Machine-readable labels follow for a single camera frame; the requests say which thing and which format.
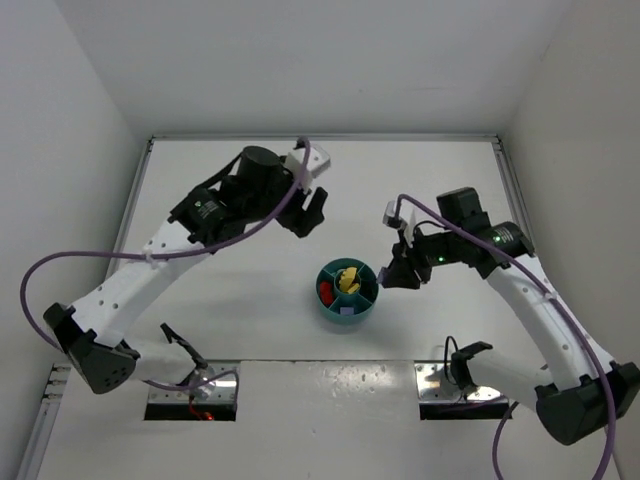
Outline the long yellow lego plate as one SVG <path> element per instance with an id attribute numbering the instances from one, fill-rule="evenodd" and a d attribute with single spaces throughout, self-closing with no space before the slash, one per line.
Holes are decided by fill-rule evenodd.
<path id="1" fill-rule="evenodd" d="M 340 285 L 340 291 L 346 294 L 354 294 L 360 289 L 360 284 L 357 282 L 351 283 L 350 285 Z"/>

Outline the small yellow lego brick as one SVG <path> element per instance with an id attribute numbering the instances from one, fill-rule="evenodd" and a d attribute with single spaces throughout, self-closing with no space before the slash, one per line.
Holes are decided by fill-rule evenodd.
<path id="1" fill-rule="evenodd" d="M 342 291 L 347 291 L 355 282 L 357 276 L 356 267 L 348 267 L 344 269 L 339 278 L 339 288 Z"/>

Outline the red curved lego piece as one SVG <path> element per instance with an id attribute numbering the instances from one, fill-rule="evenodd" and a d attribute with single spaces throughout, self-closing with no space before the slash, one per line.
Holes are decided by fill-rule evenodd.
<path id="1" fill-rule="evenodd" d="M 321 302 L 330 307 L 335 301 L 333 284 L 327 281 L 323 281 L 318 286 L 318 294 Z"/>

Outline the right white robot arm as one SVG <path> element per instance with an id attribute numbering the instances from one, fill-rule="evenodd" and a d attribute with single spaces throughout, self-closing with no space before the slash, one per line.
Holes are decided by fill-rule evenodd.
<path id="1" fill-rule="evenodd" d="M 417 290 L 434 268 L 464 264 L 475 270 L 512 309 L 546 366 L 530 367 L 477 341 L 455 351 L 446 368 L 462 391 L 493 388 L 534 411 L 559 443 L 572 445 L 623 418 L 639 393 L 639 369 L 617 362 L 573 317 L 548 280 L 531 241 L 515 223 L 493 224 L 477 191 L 464 187 L 438 196 L 431 216 L 444 230 L 424 234 L 403 217 L 401 194 L 387 204 L 384 225 L 398 233 L 384 288 Z"/>

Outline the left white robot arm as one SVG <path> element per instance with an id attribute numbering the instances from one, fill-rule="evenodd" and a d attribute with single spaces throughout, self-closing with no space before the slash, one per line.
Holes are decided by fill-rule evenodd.
<path id="1" fill-rule="evenodd" d="M 130 262 L 71 305 L 50 306 L 44 321 L 92 392 L 129 379 L 168 390 L 200 386 L 208 363 L 174 329 L 161 326 L 162 343 L 128 340 L 127 331 L 184 273 L 254 228 L 277 221 L 299 238 L 309 235 L 323 222 L 328 197 L 312 183 L 330 165 L 305 139 L 284 156 L 245 147 L 196 185 Z"/>

